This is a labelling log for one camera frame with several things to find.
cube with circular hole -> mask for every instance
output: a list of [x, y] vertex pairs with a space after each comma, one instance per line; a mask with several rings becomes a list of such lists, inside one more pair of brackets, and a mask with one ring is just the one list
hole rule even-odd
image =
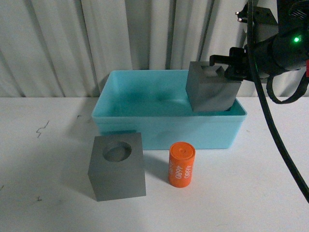
[[146, 196], [141, 134], [95, 137], [88, 176], [98, 202]]

black cable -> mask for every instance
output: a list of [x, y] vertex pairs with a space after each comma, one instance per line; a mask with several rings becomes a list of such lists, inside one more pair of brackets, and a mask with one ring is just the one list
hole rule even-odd
[[276, 97], [274, 90], [272, 88], [273, 79], [274, 79], [274, 76], [272, 76], [272, 75], [269, 76], [269, 78], [267, 79], [266, 90], [267, 90], [267, 93], [268, 93], [268, 96], [270, 97], [270, 99], [272, 99], [272, 101], [276, 104], [289, 104], [289, 103], [295, 102], [307, 92], [307, 87], [308, 87], [308, 84], [309, 84], [309, 77], [306, 76], [306, 72], [303, 75], [303, 77], [301, 78], [295, 93], [284, 101], [280, 101]]
[[295, 182], [297, 183], [299, 189], [301, 190], [301, 192], [303, 193], [304, 197], [306, 198], [307, 202], [309, 203], [309, 188], [306, 184], [306, 182], [304, 181], [303, 177], [301, 176], [301, 174], [299, 173], [298, 169], [296, 168], [295, 164], [293, 163], [288, 151], [286, 150], [283, 141], [276, 129], [274, 120], [272, 118], [265, 94], [264, 94], [264, 90], [261, 84], [261, 80], [259, 78], [259, 74], [257, 71], [257, 67], [255, 65], [255, 58], [254, 58], [254, 53], [253, 53], [253, 0], [249, 0], [248, 1], [248, 44], [247, 44], [247, 48], [248, 48], [248, 58], [249, 58], [249, 65], [250, 65], [250, 70], [251, 70], [251, 75], [252, 75], [252, 79], [254, 81], [255, 84], [255, 88], [262, 106], [262, 110], [269, 128], [269, 131], [274, 139], [274, 142], [286, 164], [286, 166], [288, 167], [290, 173], [292, 174]]

printed number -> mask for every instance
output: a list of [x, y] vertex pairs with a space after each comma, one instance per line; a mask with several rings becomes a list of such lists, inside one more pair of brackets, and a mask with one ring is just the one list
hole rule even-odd
[[175, 177], [177, 179], [181, 179], [182, 175], [183, 175], [183, 168], [178, 165], [176, 168]]
[[190, 177], [190, 174], [191, 174], [191, 166], [187, 166], [187, 167], [185, 168], [184, 177], [185, 177], [185, 178], [189, 178], [189, 177]]
[[173, 166], [174, 166], [174, 164], [173, 164], [173, 162], [169, 162], [169, 174], [173, 174]]

green led light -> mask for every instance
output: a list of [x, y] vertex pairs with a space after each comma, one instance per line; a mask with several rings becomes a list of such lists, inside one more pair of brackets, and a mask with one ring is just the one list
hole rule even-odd
[[300, 41], [300, 38], [298, 38], [298, 37], [295, 37], [295, 38], [294, 38], [294, 42], [295, 42], [295, 43], [297, 43], [297, 42], [299, 42], [299, 41]]

circular hole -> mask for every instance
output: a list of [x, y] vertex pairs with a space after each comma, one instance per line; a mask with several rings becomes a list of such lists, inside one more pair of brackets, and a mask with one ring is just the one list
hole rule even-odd
[[110, 162], [120, 162], [127, 159], [132, 152], [130, 144], [115, 142], [108, 144], [103, 150], [103, 157]]

